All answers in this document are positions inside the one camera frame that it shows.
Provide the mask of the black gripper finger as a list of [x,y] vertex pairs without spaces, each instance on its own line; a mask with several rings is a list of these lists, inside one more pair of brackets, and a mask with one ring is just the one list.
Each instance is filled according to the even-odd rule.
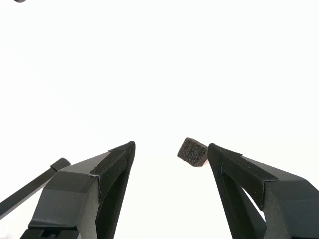
[[319,192],[309,181],[214,143],[208,161],[234,239],[319,237]]
[[43,188],[21,238],[114,238],[135,150],[130,141],[59,170]]

